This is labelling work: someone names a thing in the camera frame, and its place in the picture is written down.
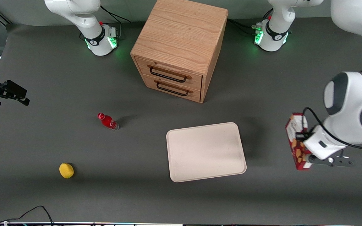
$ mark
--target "drawer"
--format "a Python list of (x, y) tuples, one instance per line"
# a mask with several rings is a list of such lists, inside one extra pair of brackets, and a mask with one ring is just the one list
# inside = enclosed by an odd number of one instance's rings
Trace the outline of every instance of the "drawer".
[(155, 77), (147, 75), (142, 75), (142, 79), (145, 82), (145, 85), (151, 89), (159, 90), (164, 93), (168, 93), (195, 102), (200, 102), (201, 92), (198, 90), (175, 86), (164, 81), (159, 81)]
[(184, 88), (201, 90), (202, 76), (186, 72), (185, 70), (174, 69), (160, 63), (144, 60), (135, 57), (136, 63), (142, 74), (160, 79), (165, 83), (174, 84)]

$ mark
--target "bottle cap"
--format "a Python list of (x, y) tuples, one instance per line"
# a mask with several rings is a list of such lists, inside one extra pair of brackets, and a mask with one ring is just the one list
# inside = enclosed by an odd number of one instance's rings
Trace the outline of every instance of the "bottle cap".
[(98, 117), (100, 120), (102, 120), (102, 119), (104, 119), (105, 115), (104, 115), (103, 113), (99, 113), (99, 114), (97, 115), (97, 117)]

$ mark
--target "red bottle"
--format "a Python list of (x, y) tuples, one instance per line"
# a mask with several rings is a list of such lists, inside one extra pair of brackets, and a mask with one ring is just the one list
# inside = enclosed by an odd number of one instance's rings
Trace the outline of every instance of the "red bottle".
[(105, 125), (105, 127), (115, 131), (119, 129), (119, 125), (115, 122), (110, 116), (105, 116), (103, 113), (99, 113), (97, 117), (101, 120), (101, 123)]

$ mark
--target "green indicator light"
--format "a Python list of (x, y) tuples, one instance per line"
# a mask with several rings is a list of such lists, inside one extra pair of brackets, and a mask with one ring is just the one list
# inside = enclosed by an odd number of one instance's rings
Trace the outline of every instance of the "green indicator light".
[(287, 34), (286, 34), (286, 37), (284, 37), (283, 44), (286, 43), (287, 36), (288, 36), (288, 32), (287, 32)]
[(263, 31), (261, 31), (259, 34), (257, 34), (257, 37), (255, 38), (255, 43), (260, 44), (263, 37)]
[(115, 38), (110, 38), (107, 37), (108, 42), (110, 43), (111, 47), (114, 49), (115, 47), (117, 47), (117, 39)]
[(90, 49), (89, 43), (86, 41), (86, 39), (85, 39), (85, 42), (86, 42), (87, 48)]

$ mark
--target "red box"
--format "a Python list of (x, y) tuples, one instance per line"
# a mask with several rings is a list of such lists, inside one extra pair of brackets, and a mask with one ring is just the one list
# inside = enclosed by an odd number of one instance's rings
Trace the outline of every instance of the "red box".
[(302, 113), (293, 113), (286, 124), (286, 133), (296, 169), (309, 170), (312, 163), (306, 161), (306, 156), (312, 153), (306, 149), (304, 143), (296, 139), (296, 133), (303, 131), (302, 121), (304, 121), (304, 129), (307, 130), (308, 124), (305, 116)]

